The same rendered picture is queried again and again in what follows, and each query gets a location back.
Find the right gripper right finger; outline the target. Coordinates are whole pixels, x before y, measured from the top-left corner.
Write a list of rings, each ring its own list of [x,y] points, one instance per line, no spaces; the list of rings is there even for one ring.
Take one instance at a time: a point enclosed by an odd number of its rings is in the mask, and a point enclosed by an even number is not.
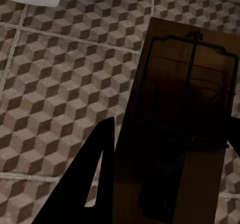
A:
[[[240,119],[229,117],[228,141],[240,157]]]

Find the mousetrap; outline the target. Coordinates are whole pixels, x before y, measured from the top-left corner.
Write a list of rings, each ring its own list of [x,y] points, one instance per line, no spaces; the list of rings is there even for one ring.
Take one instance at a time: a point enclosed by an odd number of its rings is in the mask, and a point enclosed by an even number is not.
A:
[[[113,167],[112,224],[214,224],[240,36],[151,17]]]

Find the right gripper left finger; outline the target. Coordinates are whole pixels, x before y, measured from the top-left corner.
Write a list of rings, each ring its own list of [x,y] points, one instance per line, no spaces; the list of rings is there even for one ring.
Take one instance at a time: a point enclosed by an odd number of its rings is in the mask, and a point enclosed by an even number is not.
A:
[[[96,125],[32,224],[112,224],[114,120]],[[96,202],[85,207],[102,151]]]

